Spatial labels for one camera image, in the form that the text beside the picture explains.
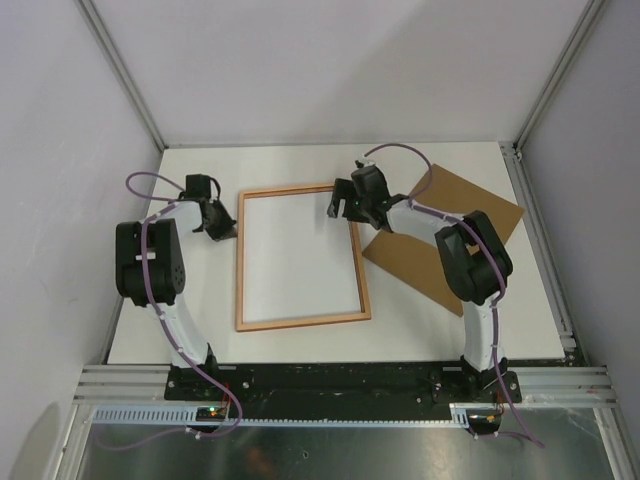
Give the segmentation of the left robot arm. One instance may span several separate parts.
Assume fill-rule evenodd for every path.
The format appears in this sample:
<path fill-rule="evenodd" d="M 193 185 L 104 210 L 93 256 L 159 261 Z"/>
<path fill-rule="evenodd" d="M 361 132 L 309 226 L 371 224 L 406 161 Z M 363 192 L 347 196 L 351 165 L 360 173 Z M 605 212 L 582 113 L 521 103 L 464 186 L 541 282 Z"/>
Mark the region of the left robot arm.
<path fill-rule="evenodd" d="M 167 400 L 230 400 L 229 384 L 184 297 L 187 275 L 181 249 L 187 235 L 205 233 L 214 242 L 237 236 L 236 221 L 220 194 L 215 178 L 190 174 L 175 199 L 161 199 L 166 206 L 160 211 L 116 226 L 117 290 L 154 318 L 169 345 Z"/>

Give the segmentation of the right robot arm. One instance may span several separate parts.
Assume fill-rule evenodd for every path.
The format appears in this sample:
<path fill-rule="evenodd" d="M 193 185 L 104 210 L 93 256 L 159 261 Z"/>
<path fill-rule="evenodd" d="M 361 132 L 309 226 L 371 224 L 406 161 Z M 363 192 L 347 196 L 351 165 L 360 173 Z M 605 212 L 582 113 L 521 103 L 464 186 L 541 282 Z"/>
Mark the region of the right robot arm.
<path fill-rule="evenodd" d="M 349 179 L 334 181 L 327 215 L 434 246 L 446 283 L 462 302 L 465 329 L 460 370 L 443 386 L 463 400 L 484 401 L 505 385 L 498 306 L 513 263 L 486 213 L 454 214 L 392 195 L 377 166 L 359 163 Z"/>

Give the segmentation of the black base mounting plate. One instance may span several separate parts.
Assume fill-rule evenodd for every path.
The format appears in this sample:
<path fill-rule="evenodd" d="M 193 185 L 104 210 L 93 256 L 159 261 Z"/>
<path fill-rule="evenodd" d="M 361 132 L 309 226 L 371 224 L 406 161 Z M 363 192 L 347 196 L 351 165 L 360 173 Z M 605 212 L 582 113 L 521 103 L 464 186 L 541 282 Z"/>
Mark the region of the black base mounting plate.
<path fill-rule="evenodd" d="M 519 403 L 517 374 L 506 366 L 503 387 L 477 401 L 443 386 L 460 362 L 227 364 L 220 373 L 238 403 L 231 414 L 337 414 L 370 419 L 435 418 L 451 403 Z"/>

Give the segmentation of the aluminium right side rail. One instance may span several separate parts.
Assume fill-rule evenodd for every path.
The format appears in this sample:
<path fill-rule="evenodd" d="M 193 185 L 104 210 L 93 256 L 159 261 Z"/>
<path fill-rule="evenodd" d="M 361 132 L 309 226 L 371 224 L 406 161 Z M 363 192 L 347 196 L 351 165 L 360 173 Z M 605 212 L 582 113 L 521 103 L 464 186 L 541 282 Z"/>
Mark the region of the aluminium right side rail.
<path fill-rule="evenodd" d="M 498 145 L 517 203 L 525 210 L 525 229 L 565 354 L 564 362 L 572 364 L 580 356 L 580 346 L 552 258 L 542 217 L 525 171 L 522 154 L 510 142 L 499 142 Z"/>

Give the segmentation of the aluminium rail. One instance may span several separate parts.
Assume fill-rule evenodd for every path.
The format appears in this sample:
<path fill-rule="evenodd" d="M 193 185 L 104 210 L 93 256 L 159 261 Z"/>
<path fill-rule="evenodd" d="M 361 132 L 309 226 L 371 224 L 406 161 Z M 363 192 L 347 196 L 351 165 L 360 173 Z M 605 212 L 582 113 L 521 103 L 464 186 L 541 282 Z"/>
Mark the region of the aluminium rail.
<path fill-rule="evenodd" d="M 517 203 L 525 210 L 525 229 L 565 354 L 564 362 L 572 364 L 580 356 L 580 346 L 552 258 L 542 217 L 525 171 L 522 154 L 510 142 L 499 142 L 498 145 Z"/>
<path fill-rule="evenodd" d="M 617 408 L 605 367 L 516 367 L 525 408 Z M 80 376 L 80 403 L 153 403 L 163 400 L 167 365 L 90 365 Z"/>

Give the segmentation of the left aluminium corner post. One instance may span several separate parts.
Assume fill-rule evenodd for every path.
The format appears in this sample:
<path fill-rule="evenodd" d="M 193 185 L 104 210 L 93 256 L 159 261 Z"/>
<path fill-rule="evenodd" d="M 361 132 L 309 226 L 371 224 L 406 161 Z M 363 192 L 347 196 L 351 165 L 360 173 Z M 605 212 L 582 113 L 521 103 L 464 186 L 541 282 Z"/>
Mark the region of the left aluminium corner post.
<path fill-rule="evenodd" d="M 75 5 L 87 24 L 90 33 L 101 50 L 117 82 L 121 86 L 135 115 L 141 122 L 156 150 L 162 153 L 167 148 L 167 144 L 95 2 L 91 0 L 77 0 L 75 1 Z"/>

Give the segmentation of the aluminium corner post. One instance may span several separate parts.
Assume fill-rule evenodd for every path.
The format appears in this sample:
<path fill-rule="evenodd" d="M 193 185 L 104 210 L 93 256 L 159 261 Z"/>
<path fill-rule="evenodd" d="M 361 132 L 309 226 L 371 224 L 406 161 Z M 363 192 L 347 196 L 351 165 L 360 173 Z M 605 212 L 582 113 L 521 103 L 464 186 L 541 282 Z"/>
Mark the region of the aluminium corner post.
<path fill-rule="evenodd" d="M 609 5 L 610 1 L 607 0 L 590 0 L 586 2 L 539 95 L 536 97 L 531 110 L 512 143 L 516 152 L 521 152 L 526 146 Z"/>
<path fill-rule="evenodd" d="M 156 150 L 162 153 L 167 148 L 167 144 L 95 2 L 91 0 L 77 0 L 75 1 L 75 5 L 87 24 L 90 33 L 101 50 L 117 82 L 121 86 L 135 115 L 141 122 Z"/>

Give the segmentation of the aluminium front rail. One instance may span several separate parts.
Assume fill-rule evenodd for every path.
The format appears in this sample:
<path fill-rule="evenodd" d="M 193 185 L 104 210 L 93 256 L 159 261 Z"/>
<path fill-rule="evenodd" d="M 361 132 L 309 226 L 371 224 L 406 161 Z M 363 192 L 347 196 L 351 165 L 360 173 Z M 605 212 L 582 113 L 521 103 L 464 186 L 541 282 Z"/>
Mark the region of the aluminium front rail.
<path fill-rule="evenodd" d="M 525 408 L 617 408 L 605 367 L 516 367 Z M 90 365 L 80 376 L 80 403 L 153 403 L 163 400 L 167 365 Z"/>

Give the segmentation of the right aluminium corner post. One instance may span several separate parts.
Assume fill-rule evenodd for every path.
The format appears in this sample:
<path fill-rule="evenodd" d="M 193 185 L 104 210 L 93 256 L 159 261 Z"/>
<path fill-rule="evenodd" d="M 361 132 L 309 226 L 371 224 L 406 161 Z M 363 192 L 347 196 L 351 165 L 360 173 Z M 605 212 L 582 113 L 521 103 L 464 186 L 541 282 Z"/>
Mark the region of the right aluminium corner post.
<path fill-rule="evenodd" d="M 607 0 L 590 0 L 586 2 L 539 95 L 536 97 L 531 110 L 512 143 L 516 152 L 521 152 L 526 146 L 609 5 L 610 1 Z"/>

